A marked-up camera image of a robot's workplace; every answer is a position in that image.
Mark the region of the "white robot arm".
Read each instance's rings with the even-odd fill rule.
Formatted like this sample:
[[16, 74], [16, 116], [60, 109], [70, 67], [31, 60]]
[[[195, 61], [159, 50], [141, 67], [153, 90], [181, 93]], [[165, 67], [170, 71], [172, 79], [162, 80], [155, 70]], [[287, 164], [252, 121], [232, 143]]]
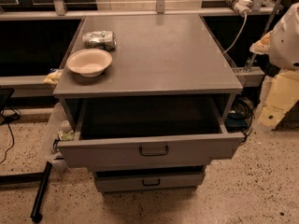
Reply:
[[274, 129], [299, 101], [299, 3], [290, 6], [275, 27], [249, 48], [266, 54], [279, 68], [268, 92], [262, 91], [257, 123]]

